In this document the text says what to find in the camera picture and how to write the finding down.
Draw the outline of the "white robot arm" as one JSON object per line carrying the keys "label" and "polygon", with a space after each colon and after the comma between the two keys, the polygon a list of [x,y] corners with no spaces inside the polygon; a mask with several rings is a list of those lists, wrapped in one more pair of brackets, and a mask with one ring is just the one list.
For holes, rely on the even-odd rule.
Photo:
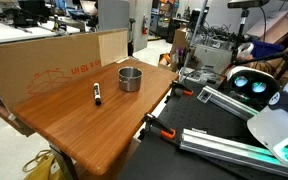
{"label": "white robot arm", "polygon": [[247,121],[247,127],[280,162],[288,165],[288,83],[274,90],[267,106]]}

